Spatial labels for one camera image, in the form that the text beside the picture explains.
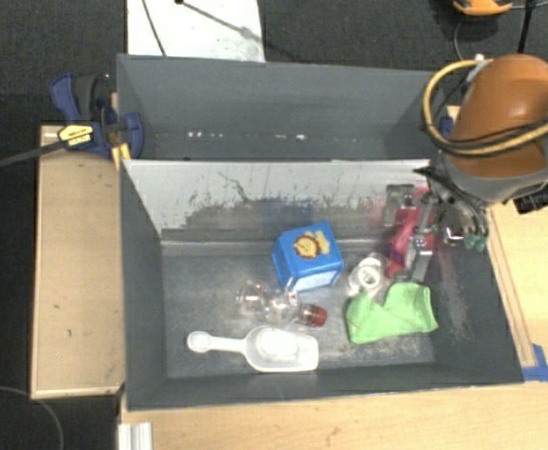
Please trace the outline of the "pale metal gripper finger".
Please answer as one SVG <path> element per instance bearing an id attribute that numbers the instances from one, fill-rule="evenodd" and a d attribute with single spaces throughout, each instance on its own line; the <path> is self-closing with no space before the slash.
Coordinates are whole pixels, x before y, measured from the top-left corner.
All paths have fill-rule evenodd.
<path id="1" fill-rule="evenodd" d="M 408 215 L 417 209 L 415 186 L 411 184 L 388 185 L 384 206 L 384 225 L 403 224 Z"/>
<path id="2" fill-rule="evenodd" d="M 402 270 L 396 273 L 398 281 L 423 283 L 434 255 L 434 241 L 416 234 L 409 239 Z"/>

